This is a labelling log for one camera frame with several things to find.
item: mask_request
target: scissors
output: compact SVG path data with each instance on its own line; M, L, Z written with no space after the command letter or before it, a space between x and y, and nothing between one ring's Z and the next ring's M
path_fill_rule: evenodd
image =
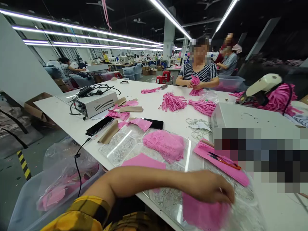
M238 170L241 170L241 169L242 169L241 167L239 167L237 164L235 164L232 160L230 160L230 159L227 158L227 157L218 156L218 155L215 155L214 153L209 152L209 151L208 151L208 153L211 154L211 155L209 154L210 157L214 158L215 160L220 161L221 163L224 163L224 164L226 164L226 165L228 165L228 166L230 166L230 167L232 167L232 168L238 169Z

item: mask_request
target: yellow plaid sleeve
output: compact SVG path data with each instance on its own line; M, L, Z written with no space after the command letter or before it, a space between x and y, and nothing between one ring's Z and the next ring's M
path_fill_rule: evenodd
M110 206L106 201L96 196L82 196L42 231L102 231L109 213Z

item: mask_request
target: red stool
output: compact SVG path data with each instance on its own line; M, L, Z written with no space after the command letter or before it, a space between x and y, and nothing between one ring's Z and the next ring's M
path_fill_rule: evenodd
M121 78L122 78L122 75L121 75L120 72L116 72L116 73L115 73L115 77L116 77L117 79L121 79Z
M159 80L159 84L166 84L166 77L163 75L159 75L156 77L156 83L157 83L157 80Z
M163 76L165 76L166 77L166 79L167 79L167 82L169 82L170 81L170 71L164 71L163 72Z

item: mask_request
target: smartphone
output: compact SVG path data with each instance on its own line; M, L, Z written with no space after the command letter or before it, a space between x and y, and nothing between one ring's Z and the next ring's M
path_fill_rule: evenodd
M113 120L114 120L114 118L107 116L106 118L102 119L97 124L95 124L94 126L90 127L87 130L86 135L87 136L95 136L95 134L97 134L103 128L107 127Z
M161 87L160 87L160 89L166 89L168 87L168 85L162 85Z
M163 126L164 126L164 122L163 121L159 121L159 120L151 120L151 119L146 119L146 118L142 118L144 120L153 122L150 126L150 128L155 128L155 129L160 129L163 130Z

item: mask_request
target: yellow and black hazard tape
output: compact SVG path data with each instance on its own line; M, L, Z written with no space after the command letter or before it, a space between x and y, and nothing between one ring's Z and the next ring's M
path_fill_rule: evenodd
M27 166L27 162L23 156L23 153L22 151L18 151L17 152L17 155L18 155L18 159L19 159L19 162L21 164L21 168L23 170L23 173L25 174L25 177L26 177L26 180L30 180L31 179L31 172L30 172L30 169L28 168Z

